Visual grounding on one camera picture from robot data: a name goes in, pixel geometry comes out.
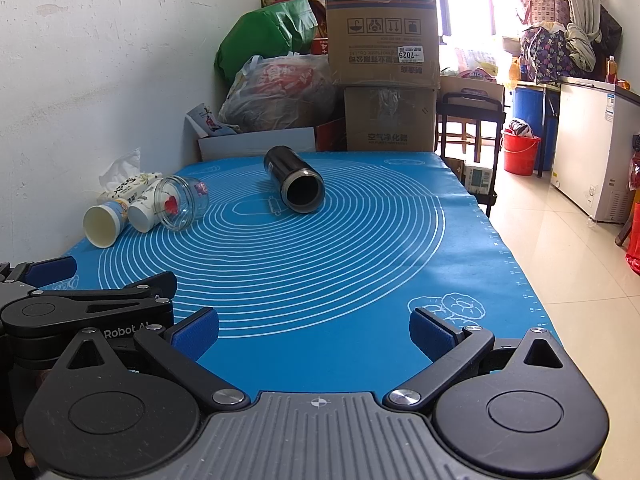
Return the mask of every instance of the red bucket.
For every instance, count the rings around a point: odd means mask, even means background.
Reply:
[[[502,136],[504,170],[516,175],[533,174],[540,140],[540,137],[519,137],[504,132]]]

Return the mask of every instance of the black thermos bottle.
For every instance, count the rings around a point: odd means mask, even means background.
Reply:
[[[282,201],[298,213],[311,213],[324,200],[320,174],[287,146],[274,146],[264,156],[264,169]]]

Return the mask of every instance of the wall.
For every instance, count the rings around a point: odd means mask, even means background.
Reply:
[[[640,92],[640,0],[602,0],[602,5],[622,25],[622,42],[616,53],[618,73]]]
[[[196,161],[184,113],[223,98],[212,64],[259,0],[0,0],[0,261],[57,256],[82,237],[98,175]]]

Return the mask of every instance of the bucket handle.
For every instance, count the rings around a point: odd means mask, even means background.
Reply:
[[[525,148],[524,150],[520,150],[519,152],[512,152],[511,150],[507,150],[504,147],[504,136],[502,136],[500,138],[500,148],[504,150],[505,153],[524,153],[524,152],[528,152],[531,148],[533,148],[534,146],[537,146],[539,143],[538,140],[536,140],[532,145],[530,145],[528,148]]]

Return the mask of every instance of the white freezer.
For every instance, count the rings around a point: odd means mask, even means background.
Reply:
[[[551,184],[595,221],[624,223],[632,136],[640,132],[640,96],[619,86],[562,79]]]

